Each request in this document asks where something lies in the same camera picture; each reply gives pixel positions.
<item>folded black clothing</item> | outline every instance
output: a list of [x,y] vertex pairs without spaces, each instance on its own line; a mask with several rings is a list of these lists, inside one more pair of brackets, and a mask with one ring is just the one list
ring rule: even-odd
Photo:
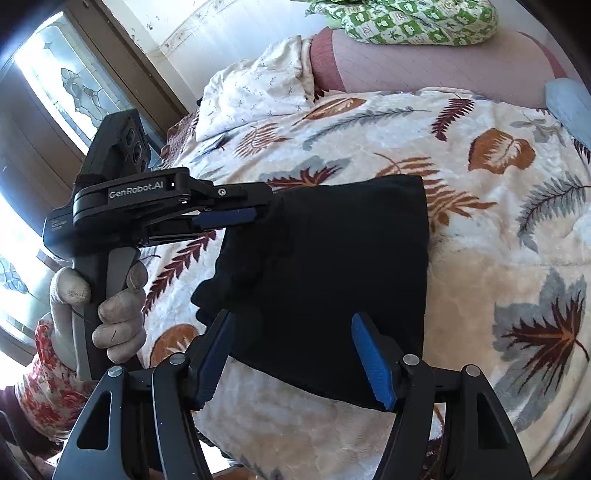
[[191,298],[210,325],[235,315],[231,355],[310,393],[383,410],[351,338],[367,312],[421,355],[429,226],[423,181],[386,176],[276,193],[261,218],[227,228],[212,279]]

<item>white pillow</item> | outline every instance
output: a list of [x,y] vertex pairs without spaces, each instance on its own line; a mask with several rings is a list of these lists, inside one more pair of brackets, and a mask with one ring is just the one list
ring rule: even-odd
[[217,72],[203,93],[196,140],[312,107],[310,44],[311,39],[291,37],[271,44],[256,60],[242,60]]

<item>pink pillow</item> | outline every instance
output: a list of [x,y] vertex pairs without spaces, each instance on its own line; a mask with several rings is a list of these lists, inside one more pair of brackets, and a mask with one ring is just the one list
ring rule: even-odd
[[366,44],[343,30],[325,28],[315,36],[310,58],[314,79],[323,90],[453,87],[530,108],[545,108],[544,85],[566,77],[537,40],[502,28],[490,40],[469,47]]

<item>green checkered fabric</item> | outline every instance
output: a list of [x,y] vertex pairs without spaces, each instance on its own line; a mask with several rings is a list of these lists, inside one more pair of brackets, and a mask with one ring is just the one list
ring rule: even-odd
[[489,0],[312,0],[306,13],[340,21],[355,40],[383,44],[474,45],[499,22]]

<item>device handle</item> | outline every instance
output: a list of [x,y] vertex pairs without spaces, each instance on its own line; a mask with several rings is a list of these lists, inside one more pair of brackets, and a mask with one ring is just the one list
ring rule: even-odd
[[102,324],[99,305],[126,288],[127,273],[138,258],[137,248],[122,247],[73,259],[74,269],[88,282],[91,294],[90,303],[72,311],[76,374],[80,380],[100,380],[113,365],[107,350],[95,347],[92,332]]

